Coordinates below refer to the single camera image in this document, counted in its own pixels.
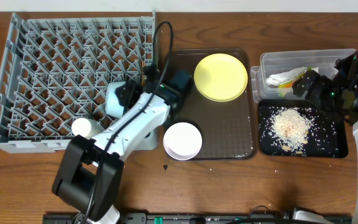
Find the green snack wrapper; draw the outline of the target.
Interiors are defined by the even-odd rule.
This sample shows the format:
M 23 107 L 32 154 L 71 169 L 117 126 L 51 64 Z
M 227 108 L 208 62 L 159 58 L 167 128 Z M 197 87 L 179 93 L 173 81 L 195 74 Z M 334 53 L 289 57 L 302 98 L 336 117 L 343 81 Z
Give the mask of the green snack wrapper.
M 307 72 L 308 70 L 311 70 L 311 69 L 312 69 L 311 67 L 300 67 L 300 68 L 295 68 L 288 72 L 282 73 L 280 75 L 281 80 L 278 85 L 279 96 L 284 97 L 287 93 L 289 93 L 294 82 L 297 79 L 301 78 L 305 72 Z

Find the light blue bowl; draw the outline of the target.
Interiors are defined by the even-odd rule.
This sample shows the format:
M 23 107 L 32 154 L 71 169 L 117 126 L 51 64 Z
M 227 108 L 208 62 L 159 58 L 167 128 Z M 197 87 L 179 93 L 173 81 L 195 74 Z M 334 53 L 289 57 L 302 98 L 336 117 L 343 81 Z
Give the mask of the light blue bowl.
M 121 118 L 124 114 L 124 107 L 119 104 L 116 90 L 125 85 L 125 82 L 112 82 L 108 84 L 105 101 L 105 112 L 115 118 Z

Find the white cup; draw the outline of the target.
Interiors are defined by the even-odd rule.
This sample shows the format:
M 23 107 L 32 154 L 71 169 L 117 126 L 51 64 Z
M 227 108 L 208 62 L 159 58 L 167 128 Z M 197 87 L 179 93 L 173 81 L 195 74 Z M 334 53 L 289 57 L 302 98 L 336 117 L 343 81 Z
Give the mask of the white cup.
M 71 131 L 75 136 L 80 135 L 87 139 L 99 134 L 103 130 L 95 120 L 88 118 L 78 118 L 74 120 L 71 126 Z

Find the white pink bowl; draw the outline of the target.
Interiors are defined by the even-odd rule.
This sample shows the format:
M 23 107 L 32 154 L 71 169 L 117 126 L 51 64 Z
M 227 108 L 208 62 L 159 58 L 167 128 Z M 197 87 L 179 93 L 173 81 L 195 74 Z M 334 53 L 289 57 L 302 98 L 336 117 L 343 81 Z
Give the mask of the white pink bowl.
M 203 138 L 200 130 L 191 123 L 171 125 L 163 136 L 165 152 L 173 159 L 187 161 L 201 150 Z

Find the yellow round plate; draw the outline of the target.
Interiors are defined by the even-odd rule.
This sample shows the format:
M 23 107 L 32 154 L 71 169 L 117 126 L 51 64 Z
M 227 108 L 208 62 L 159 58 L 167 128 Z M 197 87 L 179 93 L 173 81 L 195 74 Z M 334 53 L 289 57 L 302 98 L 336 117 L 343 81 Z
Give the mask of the yellow round plate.
M 211 54 L 201 59 L 194 75 L 197 90 L 207 99 L 232 101 L 245 91 L 248 73 L 244 64 L 229 54 Z

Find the white napkin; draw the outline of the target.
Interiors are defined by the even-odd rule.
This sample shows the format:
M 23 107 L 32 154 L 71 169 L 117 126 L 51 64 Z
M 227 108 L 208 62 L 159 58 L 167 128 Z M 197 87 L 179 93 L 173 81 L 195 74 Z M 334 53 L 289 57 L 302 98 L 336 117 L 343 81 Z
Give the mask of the white napkin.
M 301 78 L 307 71 L 313 70 L 320 75 L 324 75 L 333 79 L 338 72 L 336 68 L 319 68 L 319 67 L 300 67 L 293 70 L 273 74 L 266 79 L 268 86 L 275 86 L 278 88 L 289 88 L 295 80 Z

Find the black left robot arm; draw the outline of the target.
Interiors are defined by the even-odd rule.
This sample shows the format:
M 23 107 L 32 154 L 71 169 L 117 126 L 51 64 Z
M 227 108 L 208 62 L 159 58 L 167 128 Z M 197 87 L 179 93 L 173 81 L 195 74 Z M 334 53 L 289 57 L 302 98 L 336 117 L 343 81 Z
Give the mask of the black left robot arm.
M 188 94 L 183 81 L 108 85 L 106 107 L 120 118 L 98 134 L 67 145 L 52 192 L 77 209 L 78 223 L 116 223 L 114 208 L 124 162 L 146 135 L 177 114 Z

